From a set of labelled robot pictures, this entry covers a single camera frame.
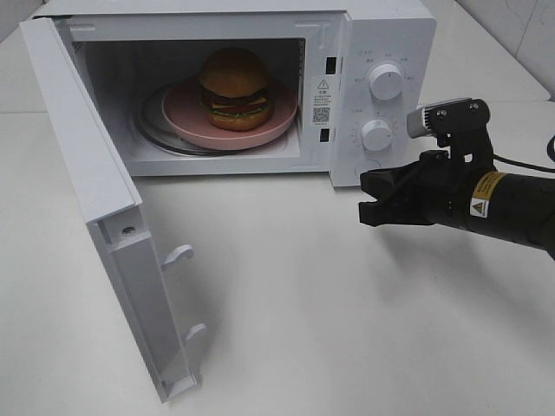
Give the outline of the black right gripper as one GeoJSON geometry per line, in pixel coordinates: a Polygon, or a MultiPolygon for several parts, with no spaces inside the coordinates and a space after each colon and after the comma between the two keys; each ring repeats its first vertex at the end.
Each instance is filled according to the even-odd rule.
{"type": "Polygon", "coordinates": [[[440,150],[427,156],[423,168],[409,164],[360,175],[362,191],[375,199],[358,204],[362,224],[485,228],[499,184],[487,130],[440,134],[437,144],[440,150]]]}

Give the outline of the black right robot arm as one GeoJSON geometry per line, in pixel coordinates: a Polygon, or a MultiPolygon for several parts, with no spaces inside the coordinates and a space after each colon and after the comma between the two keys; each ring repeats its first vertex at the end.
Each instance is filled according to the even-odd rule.
{"type": "Polygon", "coordinates": [[[439,136],[416,162],[363,173],[361,223],[434,225],[554,253],[554,181],[499,172],[483,128],[439,136]]]}

